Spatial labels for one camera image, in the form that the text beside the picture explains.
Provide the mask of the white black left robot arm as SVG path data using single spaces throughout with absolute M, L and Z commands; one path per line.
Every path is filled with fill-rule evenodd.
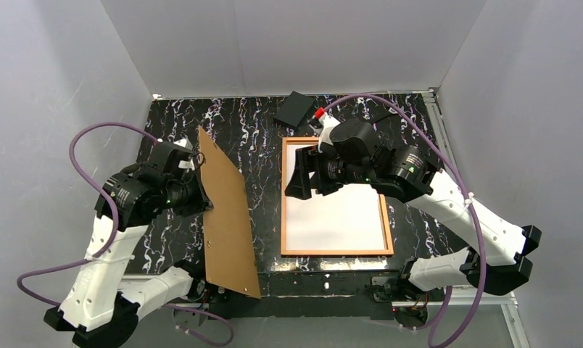
M 118 211 L 99 197 L 86 265 L 66 299 L 44 322 L 71 331 L 77 347 L 120 347 L 138 322 L 174 299 L 203 291 L 205 269 L 187 260 L 130 289 L 120 289 L 130 258 L 151 222 L 165 210 L 181 217 L 212 208 L 199 174 L 203 157 L 186 139 L 160 142 L 146 162 L 111 176 L 103 185 Z

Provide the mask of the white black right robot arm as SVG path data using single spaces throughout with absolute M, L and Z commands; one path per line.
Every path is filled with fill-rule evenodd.
M 391 281 L 392 289 L 413 296 L 467 285 L 504 295 L 529 281 L 529 254 L 542 237 L 536 226 L 507 222 L 464 193 L 435 159 L 416 146 L 387 145 L 367 122 L 324 116 L 317 123 L 322 128 L 317 144 L 295 152 L 287 197 L 308 200 L 346 185 L 368 185 L 435 218 L 466 242 L 452 254 L 408 259 Z

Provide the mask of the brown cardboard backing board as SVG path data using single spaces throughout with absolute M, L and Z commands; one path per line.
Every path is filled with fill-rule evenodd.
M 261 297 L 244 176 L 203 128 L 201 179 L 212 209 L 203 214 L 208 282 L 248 297 Z

